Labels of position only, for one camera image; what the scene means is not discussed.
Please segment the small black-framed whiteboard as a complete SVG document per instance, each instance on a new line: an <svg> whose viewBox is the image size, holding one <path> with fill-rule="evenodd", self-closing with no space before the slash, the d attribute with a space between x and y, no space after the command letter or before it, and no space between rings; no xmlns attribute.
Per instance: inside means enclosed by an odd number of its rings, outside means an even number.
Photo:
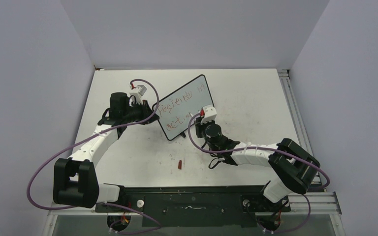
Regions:
<svg viewBox="0 0 378 236"><path fill-rule="evenodd" d="M214 105L205 75L201 74L152 106L166 139L172 141L188 128L189 113L195 115L204 106Z"/></svg>

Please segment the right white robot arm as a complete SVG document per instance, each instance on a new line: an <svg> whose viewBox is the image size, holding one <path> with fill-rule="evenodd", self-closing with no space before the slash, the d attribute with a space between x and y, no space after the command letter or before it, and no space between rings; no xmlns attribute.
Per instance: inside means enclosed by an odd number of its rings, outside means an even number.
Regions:
<svg viewBox="0 0 378 236"><path fill-rule="evenodd" d="M320 170L320 163L292 139L284 138L271 145L246 144L224 136L215 121L202 123L201 120L201 117L194 119L195 133L204 139L208 149L200 146L199 150L216 158L218 163L258 165L276 173L258 198L264 210L272 210L291 193L306 194Z"/></svg>

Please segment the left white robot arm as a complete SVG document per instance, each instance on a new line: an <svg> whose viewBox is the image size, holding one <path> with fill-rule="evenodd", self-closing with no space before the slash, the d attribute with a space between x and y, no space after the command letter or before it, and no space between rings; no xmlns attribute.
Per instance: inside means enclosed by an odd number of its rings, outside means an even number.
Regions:
<svg viewBox="0 0 378 236"><path fill-rule="evenodd" d="M146 125L159 119L142 98L142 92L116 92L110 96L110 106L102 114L92 138L67 159L54 164L53 201L60 205L92 208L108 202L119 212L127 205L119 185L99 183L96 166L103 155L132 123Z"/></svg>

